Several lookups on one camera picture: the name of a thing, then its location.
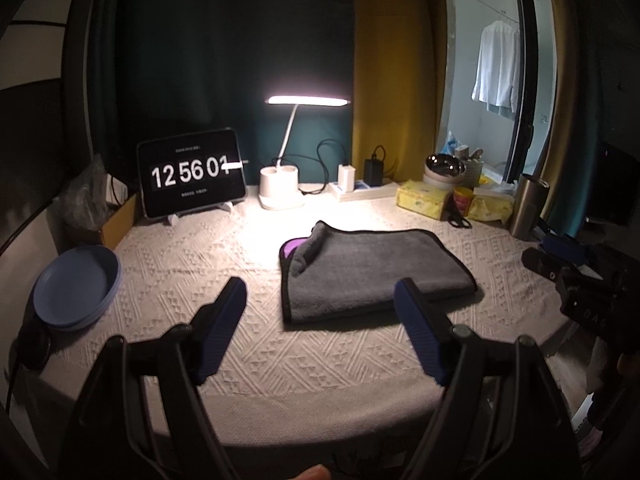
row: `yellow curtain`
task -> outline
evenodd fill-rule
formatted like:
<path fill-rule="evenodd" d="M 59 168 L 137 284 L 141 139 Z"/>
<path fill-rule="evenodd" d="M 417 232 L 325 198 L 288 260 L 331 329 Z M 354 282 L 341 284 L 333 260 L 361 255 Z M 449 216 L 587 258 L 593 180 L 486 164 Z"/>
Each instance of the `yellow curtain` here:
<path fill-rule="evenodd" d="M 574 0 L 551 0 L 558 53 L 556 100 L 549 129 L 546 159 L 540 177 L 548 182 L 549 196 L 542 211 L 548 218 L 558 193 L 574 124 L 578 86 L 578 35 Z"/>
<path fill-rule="evenodd" d="M 378 144 L 385 174 L 420 180 L 440 126 L 446 0 L 355 0 L 353 165 Z"/>

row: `stainless steel tumbler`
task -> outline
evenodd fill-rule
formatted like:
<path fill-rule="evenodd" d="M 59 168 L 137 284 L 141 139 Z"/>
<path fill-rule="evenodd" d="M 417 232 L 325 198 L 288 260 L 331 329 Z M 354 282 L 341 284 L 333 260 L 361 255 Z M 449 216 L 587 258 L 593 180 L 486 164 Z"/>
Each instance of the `stainless steel tumbler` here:
<path fill-rule="evenodd" d="M 544 180 L 523 173 L 518 182 L 513 215 L 509 225 L 511 236 L 518 240 L 529 240 L 538 224 L 540 213 L 549 195 L 549 184 Z"/>

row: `table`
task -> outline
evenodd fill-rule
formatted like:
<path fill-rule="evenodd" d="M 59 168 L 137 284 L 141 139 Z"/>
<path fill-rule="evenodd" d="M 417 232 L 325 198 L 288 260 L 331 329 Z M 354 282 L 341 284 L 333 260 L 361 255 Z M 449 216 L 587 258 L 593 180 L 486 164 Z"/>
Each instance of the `table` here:
<path fill-rule="evenodd" d="M 541 344 L 566 324 L 553 284 L 520 263 L 531 244 L 500 226 L 473 222 L 473 229 L 457 230 L 400 209 L 393 198 L 338 204 L 328 193 L 307 196 L 302 208 L 266 211 L 251 188 L 231 213 L 212 210 L 185 216 L 176 226 L 134 227 L 116 250 L 123 267 L 116 300 L 95 325 L 64 341 L 33 380 L 46 386 L 41 392 L 75 399 L 111 335 L 158 337 L 189 322 L 235 275 L 248 286 L 246 311 L 219 373 L 200 388 L 224 445 L 328 442 L 425 416 L 441 391 L 422 373 L 404 328 L 392 317 L 306 330 L 283 326 L 278 250 L 290 238 L 309 235 L 318 220 L 343 230 L 434 232 L 481 289 L 441 306 L 451 311 L 452 322 L 482 336 L 514 341 L 528 333 Z M 166 434 L 151 380 L 148 394 L 154 428 Z"/>

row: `screw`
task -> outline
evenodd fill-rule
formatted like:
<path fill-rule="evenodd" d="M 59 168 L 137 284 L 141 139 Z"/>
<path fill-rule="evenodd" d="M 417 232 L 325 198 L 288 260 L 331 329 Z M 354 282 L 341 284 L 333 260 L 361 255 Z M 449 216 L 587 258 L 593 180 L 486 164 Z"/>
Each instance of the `screw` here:
<path fill-rule="evenodd" d="M 472 334 L 471 329 L 466 325 L 455 325 L 453 333 L 458 337 L 470 337 Z"/>
<path fill-rule="evenodd" d="M 520 342 L 521 345 L 524 346 L 535 346 L 536 342 L 534 341 L 534 339 L 531 336 L 528 335 L 521 335 L 518 338 L 518 341 Z"/>

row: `folded towel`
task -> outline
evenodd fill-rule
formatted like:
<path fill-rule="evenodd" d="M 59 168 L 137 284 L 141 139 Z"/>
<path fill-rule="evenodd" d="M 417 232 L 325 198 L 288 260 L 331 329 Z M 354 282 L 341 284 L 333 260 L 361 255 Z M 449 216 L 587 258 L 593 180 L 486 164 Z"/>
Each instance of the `folded towel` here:
<path fill-rule="evenodd" d="M 285 322 L 393 308 L 395 284 L 412 278 L 428 300 L 473 294 L 476 280 L 438 237 L 420 229 L 354 231 L 318 222 L 280 248 Z"/>

